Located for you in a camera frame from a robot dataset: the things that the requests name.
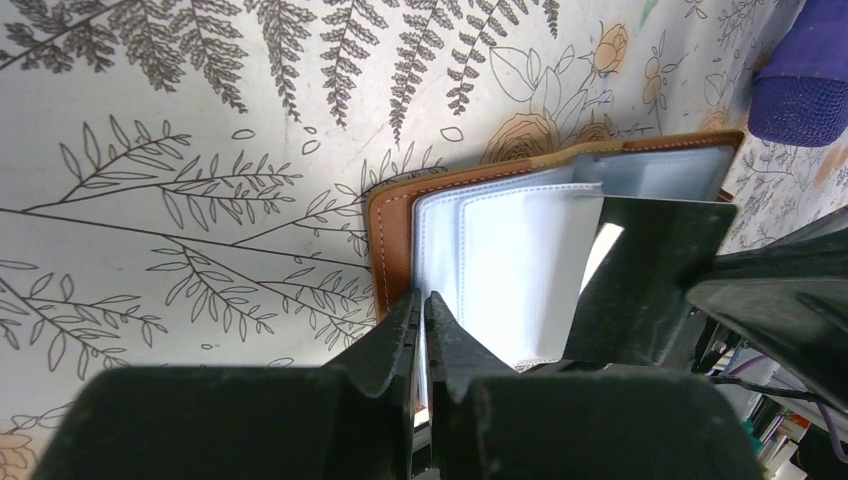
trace card holder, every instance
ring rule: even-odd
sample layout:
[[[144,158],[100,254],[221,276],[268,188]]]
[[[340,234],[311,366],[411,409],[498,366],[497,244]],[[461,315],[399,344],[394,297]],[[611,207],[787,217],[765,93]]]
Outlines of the card holder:
[[[730,168],[730,146],[611,156],[583,154],[575,182],[603,182],[604,193],[666,200],[713,200]]]
[[[413,284],[425,295],[432,291],[440,292],[446,305],[456,311],[460,204],[469,198],[512,188],[569,183],[573,173],[574,168],[567,165],[418,199],[413,205]]]
[[[504,363],[562,357],[602,206],[598,184],[461,202],[457,318]]]
[[[379,188],[369,195],[366,204],[377,319],[381,320],[390,305],[413,285],[413,243],[414,229],[417,227],[413,205],[417,199],[483,182],[557,169],[572,164],[585,153],[640,154],[726,146],[737,154],[744,138],[743,132],[728,130],[584,143],[538,157],[451,170]],[[725,174],[726,170],[717,176],[721,178]]]

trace brown leather cover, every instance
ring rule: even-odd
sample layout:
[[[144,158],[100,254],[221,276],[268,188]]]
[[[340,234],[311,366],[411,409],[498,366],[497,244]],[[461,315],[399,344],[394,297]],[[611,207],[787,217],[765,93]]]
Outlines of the brown leather cover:
[[[727,130],[585,143],[548,155],[450,171],[380,189],[371,194],[366,204],[368,238],[371,241],[371,272],[377,295],[377,318],[382,320],[389,306],[411,287],[412,205],[422,195],[567,165],[583,153],[672,151],[722,145],[732,146],[738,153],[744,138],[745,134],[741,131]]]

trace purple object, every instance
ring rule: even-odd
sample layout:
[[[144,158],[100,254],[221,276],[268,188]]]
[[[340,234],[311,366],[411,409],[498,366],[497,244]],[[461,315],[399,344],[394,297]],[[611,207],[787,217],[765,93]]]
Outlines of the purple object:
[[[822,147],[848,127],[848,0],[807,0],[757,77],[748,118],[764,140]]]

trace cable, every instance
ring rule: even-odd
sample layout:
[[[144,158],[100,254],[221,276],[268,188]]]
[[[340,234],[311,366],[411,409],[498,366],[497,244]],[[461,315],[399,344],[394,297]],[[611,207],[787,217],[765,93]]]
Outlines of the cable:
[[[753,367],[754,365],[757,365],[758,363],[764,360],[768,360],[768,357],[766,357],[765,355],[757,355],[754,358],[749,358],[748,360],[745,360],[744,362],[740,363],[738,366],[733,367],[733,370],[727,372],[727,375],[731,377],[737,377],[740,373],[744,372],[745,370],[748,370],[749,368]]]
[[[804,392],[801,390],[789,390],[784,388],[767,387],[751,383],[738,377],[707,377],[707,379],[715,385],[738,385],[752,392],[762,393],[765,395],[774,395],[775,397],[797,398],[798,400],[806,400],[808,402],[829,403],[824,397],[813,392]]]
[[[848,463],[848,453],[845,453],[845,450],[842,449],[842,442],[839,440],[839,431],[836,429],[836,424],[833,423],[833,419],[830,418],[830,413],[827,411],[827,407],[818,402],[816,403],[816,406],[819,407],[819,413],[822,414],[824,424],[827,425],[827,432],[830,434],[830,444],[833,446],[833,453],[840,462]]]

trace orange stitching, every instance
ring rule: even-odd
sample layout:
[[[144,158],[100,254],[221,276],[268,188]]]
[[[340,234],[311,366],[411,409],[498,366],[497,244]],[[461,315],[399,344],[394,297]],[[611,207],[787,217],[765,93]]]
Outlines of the orange stitching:
[[[532,170],[532,169],[531,168],[524,168],[524,169],[520,169],[520,170],[512,170],[512,171],[509,171],[509,172],[500,173],[498,175],[490,175],[488,177],[475,178],[473,180],[465,180],[465,181],[462,181],[462,182],[448,183],[446,185],[442,185],[442,186],[439,186],[439,187],[426,188],[426,189],[423,189],[423,190],[418,190],[416,192],[407,193],[405,195],[399,195],[397,197],[392,197],[388,200],[384,200],[380,204],[380,206],[377,207],[377,225],[380,226],[380,268],[382,268],[382,270],[383,270],[383,291],[386,295],[386,310],[389,309],[391,304],[389,303],[389,282],[388,282],[388,275],[386,274],[386,256],[385,256],[386,250],[385,250],[384,244],[383,244],[383,238],[385,237],[384,234],[383,234],[383,205],[390,203],[390,202],[394,202],[395,200],[399,200],[401,198],[407,198],[407,197],[410,197],[412,195],[418,195],[419,193],[434,192],[436,190],[443,190],[445,188],[454,187],[454,186],[457,186],[457,185],[466,185],[466,184],[471,183],[471,182],[481,182],[483,180],[489,180],[489,179],[492,179],[492,178],[503,177],[505,175],[512,175],[512,174],[517,174],[517,173],[529,172],[530,170]]]
[[[399,200],[401,198],[407,198],[407,197],[410,197],[410,196],[413,196],[413,195],[418,195],[420,193],[435,192],[436,190],[444,190],[445,188],[455,187],[457,185],[466,185],[466,184],[469,184],[469,183],[472,183],[472,182],[479,183],[483,180],[490,180],[490,179],[493,179],[493,178],[503,177],[505,175],[513,175],[513,174],[518,174],[518,173],[529,172],[529,171],[531,171],[535,168],[538,168],[538,167],[544,167],[544,166],[547,166],[547,165],[565,162],[566,160],[574,158],[577,155],[583,155],[585,153],[600,153],[600,152],[614,152],[614,151],[638,152],[638,151],[658,150],[658,149],[661,149],[661,148],[685,147],[685,146],[688,146],[688,145],[698,145],[698,144],[703,144],[703,143],[722,143],[722,142],[725,142],[725,141],[728,141],[728,140],[732,140],[732,138],[733,137],[731,137],[731,136],[723,136],[723,137],[703,139],[703,140],[689,140],[689,141],[685,141],[685,142],[663,143],[663,144],[651,146],[651,147],[622,146],[622,147],[599,148],[599,149],[595,149],[595,150],[585,150],[583,152],[579,152],[579,153],[576,153],[574,155],[570,155],[568,157],[561,158],[559,160],[553,160],[553,161],[550,161],[550,162],[547,162],[547,163],[542,163],[542,164],[536,165],[535,167],[524,168],[524,169],[521,169],[521,170],[512,170],[512,171],[504,172],[504,173],[501,173],[501,174],[498,174],[498,175],[490,175],[488,177],[475,178],[473,180],[465,180],[465,181],[462,181],[462,182],[449,183],[449,184],[442,185],[442,186],[439,186],[439,187],[433,187],[433,188],[418,190],[418,191],[415,191],[415,192],[412,192],[412,193],[407,193],[405,195],[398,195],[397,197],[392,197],[388,200],[384,200],[382,203],[380,203],[380,206],[377,207],[377,225],[380,226],[380,268],[383,270],[383,292],[384,292],[385,297],[386,297],[386,310],[388,310],[389,307],[391,307],[391,304],[389,303],[388,275],[386,273],[386,256],[385,256],[386,251],[385,251],[384,243],[383,243],[383,240],[385,238],[385,235],[383,233],[383,205],[385,205],[387,203],[394,202],[395,200]]]

